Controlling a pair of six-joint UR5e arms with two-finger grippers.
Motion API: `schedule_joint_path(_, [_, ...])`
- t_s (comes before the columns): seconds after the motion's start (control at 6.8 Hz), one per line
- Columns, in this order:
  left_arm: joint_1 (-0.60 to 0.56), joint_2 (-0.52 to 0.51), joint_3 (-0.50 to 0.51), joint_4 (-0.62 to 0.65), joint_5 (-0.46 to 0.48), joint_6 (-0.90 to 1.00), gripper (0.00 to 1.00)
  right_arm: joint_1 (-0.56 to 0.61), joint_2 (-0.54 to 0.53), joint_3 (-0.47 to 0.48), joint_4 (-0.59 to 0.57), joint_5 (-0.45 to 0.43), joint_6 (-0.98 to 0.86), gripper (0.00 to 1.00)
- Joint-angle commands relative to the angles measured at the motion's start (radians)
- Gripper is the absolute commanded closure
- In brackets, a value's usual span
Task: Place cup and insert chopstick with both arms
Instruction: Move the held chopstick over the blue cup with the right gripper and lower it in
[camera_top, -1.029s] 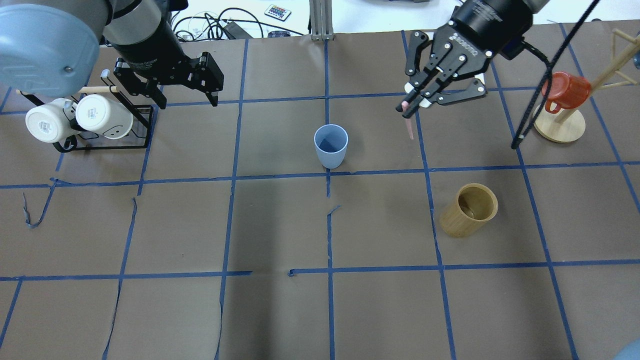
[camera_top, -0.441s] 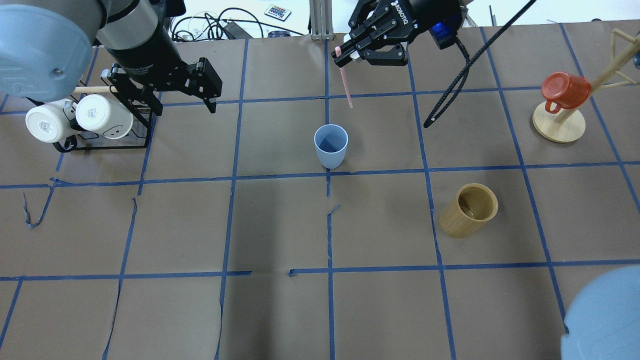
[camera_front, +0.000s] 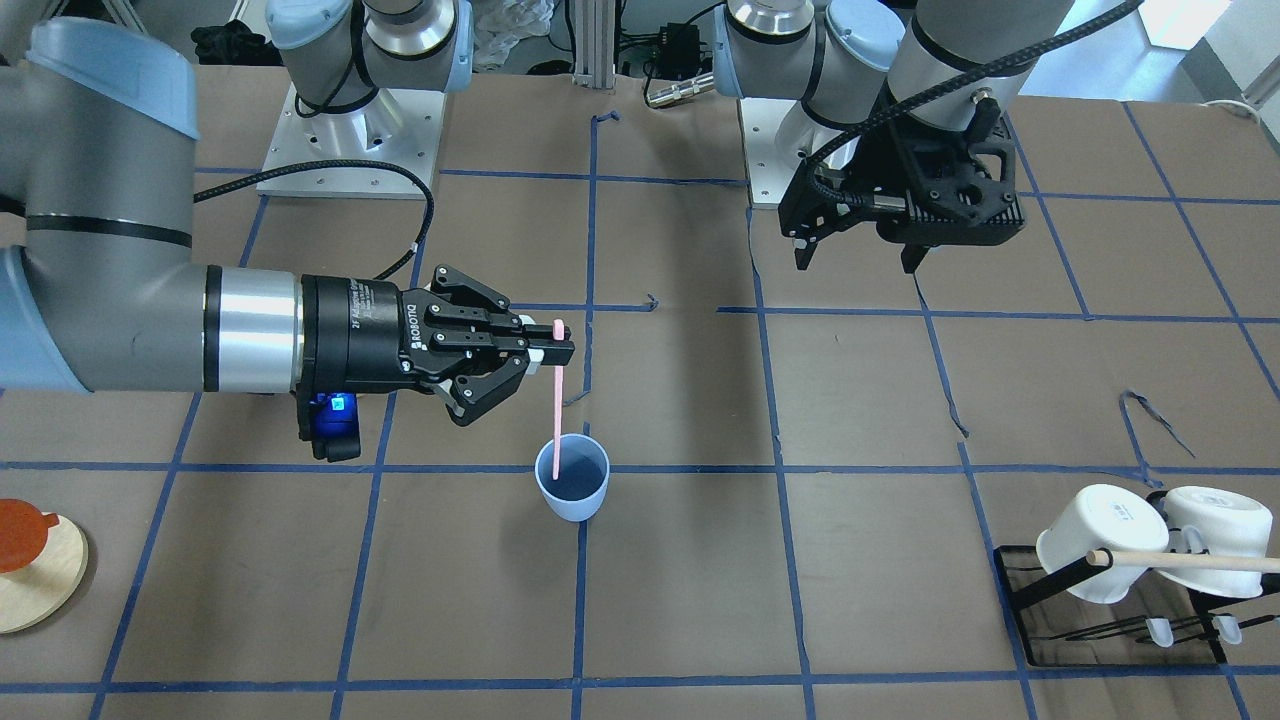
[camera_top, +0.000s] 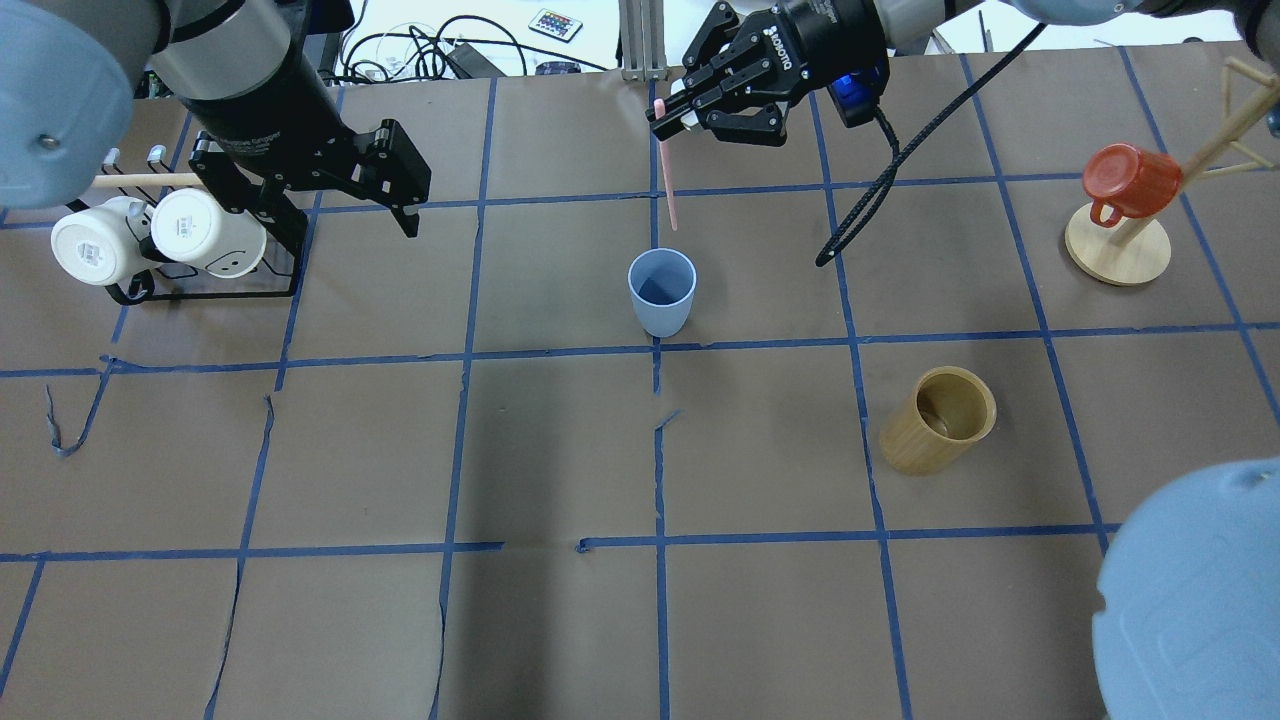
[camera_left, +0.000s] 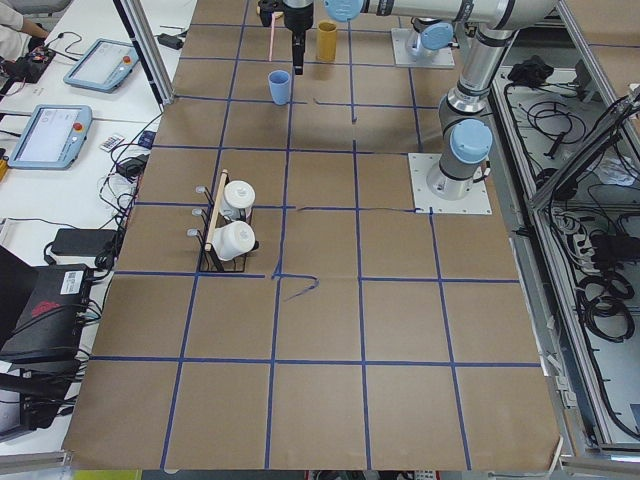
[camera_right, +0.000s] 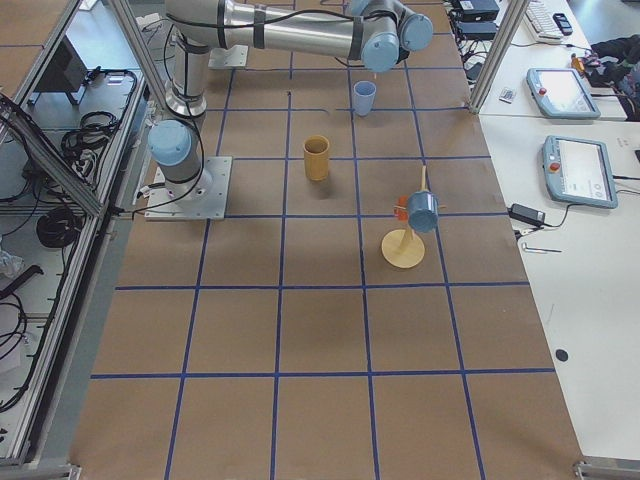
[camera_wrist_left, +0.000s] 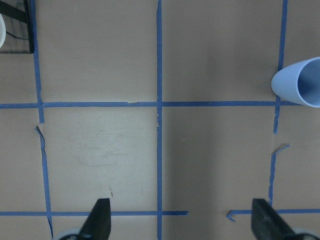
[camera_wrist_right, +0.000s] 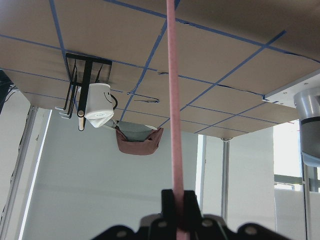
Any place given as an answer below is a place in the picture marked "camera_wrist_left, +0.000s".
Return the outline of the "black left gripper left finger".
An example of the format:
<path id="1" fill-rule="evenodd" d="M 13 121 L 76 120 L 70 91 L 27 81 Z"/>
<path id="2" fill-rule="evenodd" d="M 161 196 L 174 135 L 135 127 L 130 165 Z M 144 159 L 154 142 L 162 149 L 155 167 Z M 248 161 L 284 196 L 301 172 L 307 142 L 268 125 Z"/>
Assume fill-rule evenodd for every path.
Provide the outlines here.
<path id="1" fill-rule="evenodd" d="M 80 229 L 78 240 L 108 240 L 111 234 L 111 204 L 109 198 L 96 201 Z"/>

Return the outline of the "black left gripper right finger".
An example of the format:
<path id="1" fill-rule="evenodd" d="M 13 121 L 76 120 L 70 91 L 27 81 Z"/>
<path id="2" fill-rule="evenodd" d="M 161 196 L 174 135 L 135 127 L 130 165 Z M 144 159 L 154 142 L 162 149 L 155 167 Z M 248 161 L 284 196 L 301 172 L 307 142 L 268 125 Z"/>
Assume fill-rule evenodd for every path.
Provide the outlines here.
<path id="1" fill-rule="evenodd" d="M 299 240 L 300 235 L 262 198 L 251 205 L 251 230 L 256 240 Z"/>

